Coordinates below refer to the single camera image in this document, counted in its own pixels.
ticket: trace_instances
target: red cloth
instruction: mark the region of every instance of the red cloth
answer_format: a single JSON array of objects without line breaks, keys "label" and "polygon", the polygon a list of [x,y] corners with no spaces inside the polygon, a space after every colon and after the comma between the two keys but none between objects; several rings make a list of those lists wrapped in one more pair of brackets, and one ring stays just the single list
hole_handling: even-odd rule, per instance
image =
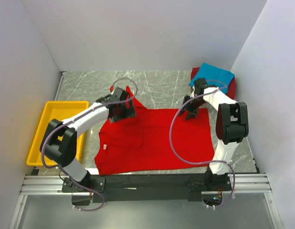
[{"label": "red cloth", "polygon": [[[195,167],[180,161],[169,144],[169,127],[177,109],[147,109],[133,100],[136,116],[102,126],[100,150],[95,164],[101,175],[141,170]],[[197,118],[185,121],[184,113],[173,127],[173,145],[178,154],[192,162],[212,160],[208,110],[201,108]]]},{"label": "red cloth", "polygon": [[[195,77],[200,68],[192,68],[191,80]],[[234,100],[235,98],[235,78],[233,78],[228,86],[227,96]]]}]

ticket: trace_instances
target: white wall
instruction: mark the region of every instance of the white wall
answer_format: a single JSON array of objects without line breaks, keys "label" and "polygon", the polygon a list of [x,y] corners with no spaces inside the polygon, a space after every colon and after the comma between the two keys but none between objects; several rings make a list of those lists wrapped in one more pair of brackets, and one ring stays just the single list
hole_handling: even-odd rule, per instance
[{"label": "white wall", "polygon": [[0,0],[0,229],[10,223],[32,138],[59,74],[20,0]]},{"label": "white wall", "polygon": [[230,69],[266,0],[22,0],[60,70]]},{"label": "white wall", "polygon": [[232,72],[249,140],[286,229],[295,229],[295,0],[268,0]]}]

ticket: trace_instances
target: yellow plastic bin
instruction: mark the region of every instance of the yellow plastic bin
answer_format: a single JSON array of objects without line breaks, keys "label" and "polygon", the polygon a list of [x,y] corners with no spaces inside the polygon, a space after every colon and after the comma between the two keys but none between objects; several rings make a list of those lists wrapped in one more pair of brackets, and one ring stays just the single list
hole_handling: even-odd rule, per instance
[{"label": "yellow plastic bin", "polygon": [[[37,131],[28,155],[27,164],[30,166],[43,166],[41,159],[41,152],[39,151],[40,145],[48,123],[52,119],[63,120],[70,118],[81,111],[88,108],[89,103],[87,101],[49,101],[46,103],[41,119],[39,121]],[[80,160],[81,151],[84,141],[84,134],[82,134],[77,139],[76,147],[76,158]],[[53,166],[56,165],[56,162],[48,159],[45,156],[45,161],[47,165]]]}]

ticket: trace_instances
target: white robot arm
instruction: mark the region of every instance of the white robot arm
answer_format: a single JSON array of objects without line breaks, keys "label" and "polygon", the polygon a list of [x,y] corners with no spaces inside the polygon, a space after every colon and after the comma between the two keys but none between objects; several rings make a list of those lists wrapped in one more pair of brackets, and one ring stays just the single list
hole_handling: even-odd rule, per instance
[{"label": "white robot arm", "polygon": [[44,154],[61,166],[75,181],[90,187],[90,174],[75,157],[77,138],[95,124],[108,118],[110,118],[111,122],[116,122],[120,119],[135,116],[132,101],[101,106],[109,102],[123,101],[127,98],[129,98],[129,93],[117,87],[111,94],[96,100],[89,108],[77,115],[62,121],[53,119],[47,126],[40,150],[42,150],[45,139],[54,129],[72,121],[71,124],[65,126],[51,137],[46,144]]},{"label": "white robot arm", "polygon": [[[222,91],[216,90],[217,87],[214,85],[208,86],[204,78],[198,79],[194,82],[191,95],[185,96],[184,103],[197,95],[208,95],[191,101],[185,107],[185,110],[188,111],[188,118],[196,117],[199,112],[198,107],[205,101],[211,104],[218,112],[216,134],[219,140],[213,160],[229,163],[239,143],[248,135],[247,105],[245,103],[238,103]],[[222,175],[229,172],[229,168],[224,163],[211,163],[209,167],[213,174]]]}]

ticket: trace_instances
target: gray marble tabletop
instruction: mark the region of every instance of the gray marble tabletop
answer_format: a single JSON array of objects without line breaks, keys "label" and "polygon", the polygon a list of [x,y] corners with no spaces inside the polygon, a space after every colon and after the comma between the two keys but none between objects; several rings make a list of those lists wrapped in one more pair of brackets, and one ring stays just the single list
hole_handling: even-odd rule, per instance
[{"label": "gray marble tabletop", "polygon": [[[179,108],[183,97],[190,93],[191,71],[92,71],[92,72],[65,72],[57,100],[79,101],[85,100],[92,104],[96,99],[109,93],[111,83],[121,77],[133,79],[139,88],[137,99],[147,108]],[[125,87],[129,82],[119,82]],[[211,138],[213,148],[217,145],[215,134],[216,110],[205,104],[209,111]],[[99,151],[99,130],[104,122],[98,123],[86,132],[82,149],[81,164],[91,170],[96,168],[94,157]],[[245,138],[237,147],[231,162],[235,172],[256,172],[255,161]],[[177,170],[139,171],[132,174],[163,174],[163,173],[203,173],[206,167],[193,167]],[[57,174],[54,169],[40,169],[39,174]]]}]

